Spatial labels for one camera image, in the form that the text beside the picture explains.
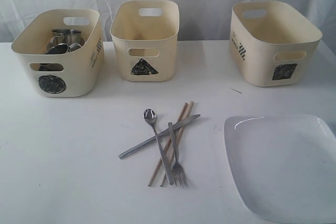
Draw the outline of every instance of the bin handle cutout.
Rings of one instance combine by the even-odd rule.
[[[162,8],[140,8],[139,15],[141,17],[161,17],[163,15]]]
[[[63,22],[67,26],[88,26],[90,24],[85,17],[65,17]]]
[[[306,56],[305,51],[286,51],[274,55],[275,61],[301,60]]]
[[[62,72],[64,67],[58,63],[30,63],[29,67],[37,72]]]
[[[128,54],[133,57],[157,57],[160,51],[155,48],[130,48]]]
[[[243,18],[263,18],[267,14],[266,9],[246,10],[243,12]]]

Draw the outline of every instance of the checkered pattern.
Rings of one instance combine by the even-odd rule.
[[[99,38],[98,42],[97,42],[97,53],[99,54],[101,50],[101,38]]]
[[[239,43],[239,53],[240,53],[241,58],[243,60],[245,60],[246,50],[245,50],[245,48],[243,47],[243,45],[241,43]]]

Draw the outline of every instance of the butter knife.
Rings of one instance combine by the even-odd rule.
[[[173,130],[175,131],[175,130],[178,130],[179,128],[183,127],[183,126],[186,126],[187,124],[193,122],[195,119],[199,118],[200,116],[201,116],[200,114],[188,116],[187,118],[173,124]],[[166,129],[166,130],[164,130],[164,131],[162,131],[158,134],[159,137],[165,136],[165,135],[169,135],[169,129]],[[142,148],[154,143],[155,141],[156,141],[156,138],[155,138],[155,136],[153,136],[153,137],[147,139],[146,141],[144,141],[144,142],[128,149],[127,151],[121,153],[118,157],[120,159],[123,159],[123,158],[141,150]]]

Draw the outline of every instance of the fork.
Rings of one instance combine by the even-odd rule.
[[[175,157],[175,163],[173,165],[172,168],[172,176],[175,182],[175,185],[177,186],[177,183],[184,187],[184,186],[188,186],[188,182],[187,182],[187,177],[185,176],[183,167],[179,164],[179,149],[177,146],[177,142],[176,142],[176,138],[175,138],[175,133],[173,130],[173,123],[168,123],[168,128],[169,128],[169,133],[170,133],[170,137],[173,143],[173,151],[174,151],[174,157]]]

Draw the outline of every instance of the fork handle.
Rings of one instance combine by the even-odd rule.
[[[153,131],[154,131],[154,134],[155,134],[155,137],[156,137],[156,141],[157,141],[158,146],[159,146],[159,150],[160,150],[160,154],[161,154],[161,159],[162,159],[162,164],[163,164],[164,171],[166,172],[166,176],[167,176],[167,179],[168,179],[168,183],[169,183],[170,185],[174,185],[174,180],[173,180],[173,176],[172,176],[172,171],[171,171],[170,166],[169,166],[169,164],[168,164],[167,156],[166,156],[166,154],[163,152],[162,145],[161,145],[161,143],[160,143],[159,136],[158,136],[158,133],[156,132],[155,127],[152,126],[152,128],[153,128]]]
[[[172,143],[173,143],[173,150],[174,150],[174,156],[175,156],[175,162],[178,162],[179,161],[179,149],[178,149],[178,146],[177,146],[177,143],[176,143],[176,138],[175,138],[175,133],[174,133],[174,130],[173,130],[173,123],[172,122],[169,122],[168,123],[168,129],[169,129],[169,133],[170,133],[170,139],[172,140]]]

